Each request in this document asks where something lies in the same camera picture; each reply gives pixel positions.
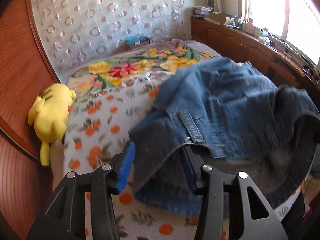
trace metal screw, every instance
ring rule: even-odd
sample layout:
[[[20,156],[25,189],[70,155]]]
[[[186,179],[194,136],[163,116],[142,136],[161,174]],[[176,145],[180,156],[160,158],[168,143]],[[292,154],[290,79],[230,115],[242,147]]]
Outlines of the metal screw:
[[[202,170],[211,171],[212,170],[212,166],[210,166],[209,164],[205,164],[205,165],[202,166]]]
[[[69,179],[72,179],[72,178],[74,178],[76,176],[76,173],[74,172],[74,171],[70,171],[68,174],[67,174],[67,177],[69,178]]]
[[[110,164],[105,164],[105,165],[102,166],[102,169],[104,171],[110,171],[111,170],[111,165]]]
[[[246,179],[248,177],[248,174],[246,174],[244,171],[239,172],[239,177],[241,179]]]

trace cabinet door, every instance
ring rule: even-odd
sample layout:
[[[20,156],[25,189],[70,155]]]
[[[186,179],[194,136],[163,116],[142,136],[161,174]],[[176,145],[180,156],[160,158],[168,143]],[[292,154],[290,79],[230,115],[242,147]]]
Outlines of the cabinet door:
[[[244,61],[244,52],[246,45],[244,39],[241,39],[235,33],[226,34],[225,57],[229,57],[235,62]]]
[[[268,62],[270,61],[271,54],[268,52],[267,48],[259,48],[256,45],[249,44],[248,46],[246,46],[246,54],[244,60],[249,60],[252,66],[254,66],[262,74],[266,75],[268,72]]]
[[[192,39],[198,42],[202,42],[203,27],[196,20],[191,21],[191,36]]]
[[[206,30],[206,44],[211,48],[214,49],[222,56],[225,55],[224,47],[226,43],[226,35],[222,30],[218,28],[208,28]]]

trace plush toy tail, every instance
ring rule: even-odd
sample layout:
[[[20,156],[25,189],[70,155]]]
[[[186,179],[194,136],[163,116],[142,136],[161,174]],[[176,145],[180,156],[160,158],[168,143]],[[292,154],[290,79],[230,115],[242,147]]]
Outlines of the plush toy tail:
[[[49,143],[42,142],[40,148],[40,161],[42,166],[50,164],[50,146]]]

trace pikachu plush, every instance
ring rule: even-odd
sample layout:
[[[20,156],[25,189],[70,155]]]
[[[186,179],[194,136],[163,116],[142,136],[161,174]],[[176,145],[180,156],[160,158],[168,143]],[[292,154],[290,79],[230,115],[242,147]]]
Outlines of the pikachu plush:
[[[28,124],[34,124],[41,140],[40,161],[50,164],[50,146],[55,139],[62,141],[66,132],[68,117],[76,93],[63,84],[53,84],[36,97],[28,113]]]

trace denim jacket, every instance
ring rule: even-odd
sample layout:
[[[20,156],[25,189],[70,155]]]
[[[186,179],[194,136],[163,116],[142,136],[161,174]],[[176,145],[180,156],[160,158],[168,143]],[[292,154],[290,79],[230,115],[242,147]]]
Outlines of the denim jacket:
[[[177,150],[199,145],[221,171],[247,171],[276,208],[307,175],[319,128],[318,109],[306,91],[278,89],[249,62],[239,67],[213,58],[179,69],[129,132],[136,145],[135,197],[198,215],[201,197],[188,190]]]

